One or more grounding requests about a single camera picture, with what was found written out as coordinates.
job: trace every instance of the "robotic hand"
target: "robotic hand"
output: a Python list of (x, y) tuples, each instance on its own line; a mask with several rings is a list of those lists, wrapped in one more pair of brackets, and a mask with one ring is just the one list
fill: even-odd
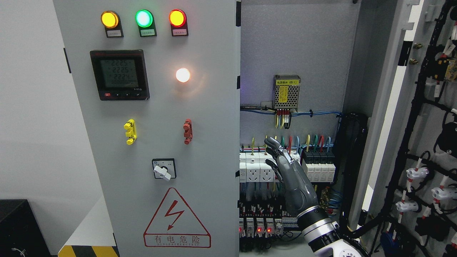
[(273, 138), (265, 139), (265, 144), (269, 147), (266, 151), (276, 161), (276, 164), (270, 160), (266, 163), (286, 190), (287, 212), (297, 217), (298, 227), (314, 254), (319, 257), (361, 257), (355, 248), (338, 236), (336, 222), (332, 223), (319, 207), (316, 192), (297, 160), (292, 159)]

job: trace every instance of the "black and yellow stripe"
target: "black and yellow stripe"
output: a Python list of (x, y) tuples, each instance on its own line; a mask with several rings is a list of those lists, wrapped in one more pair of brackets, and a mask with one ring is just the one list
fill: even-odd
[(119, 257), (117, 246), (64, 246), (58, 257)]

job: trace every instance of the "glowing light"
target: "glowing light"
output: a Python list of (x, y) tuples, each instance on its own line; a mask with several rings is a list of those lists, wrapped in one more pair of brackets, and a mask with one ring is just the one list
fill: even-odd
[(174, 9), (168, 15), (170, 23), (175, 27), (182, 27), (186, 23), (186, 14), (179, 9)]
[(113, 11), (104, 11), (100, 19), (106, 28), (115, 28), (119, 24), (119, 16)]
[(191, 72), (186, 68), (181, 68), (176, 71), (176, 79), (181, 82), (185, 83), (191, 78)]
[(149, 27), (152, 24), (154, 18), (152, 14), (148, 10), (139, 10), (137, 14), (135, 14), (135, 19), (137, 21), (138, 26), (140, 27)]

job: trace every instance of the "green indicator light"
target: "green indicator light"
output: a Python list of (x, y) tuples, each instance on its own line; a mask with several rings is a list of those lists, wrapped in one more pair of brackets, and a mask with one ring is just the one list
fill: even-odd
[(140, 27), (149, 27), (152, 24), (152, 14), (148, 10), (139, 10), (135, 15), (135, 19), (137, 20), (137, 24)]

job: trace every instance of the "digital power meter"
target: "digital power meter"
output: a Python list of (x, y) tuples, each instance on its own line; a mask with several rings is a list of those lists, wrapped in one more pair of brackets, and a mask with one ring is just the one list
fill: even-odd
[(94, 50), (90, 59), (100, 100), (149, 99), (143, 50)]

